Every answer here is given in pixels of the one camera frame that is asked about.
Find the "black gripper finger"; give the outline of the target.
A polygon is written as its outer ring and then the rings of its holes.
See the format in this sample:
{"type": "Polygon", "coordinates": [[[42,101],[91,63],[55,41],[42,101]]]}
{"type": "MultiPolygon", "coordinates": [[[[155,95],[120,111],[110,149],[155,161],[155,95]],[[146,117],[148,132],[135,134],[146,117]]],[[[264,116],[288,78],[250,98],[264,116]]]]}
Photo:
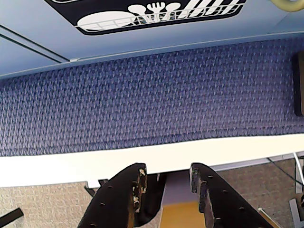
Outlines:
{"type": "Polygon", "coordinates": [[[146,164],[132,164],[101,186],[89,203],[79,228],[132,228],[146,193],[146,164]]]}
{"type": "Polygon", "coordinates": [[[269,223],[228,182],[202,163],[190,166],[190,187],[207,228],[267,228],[269,223]]]}

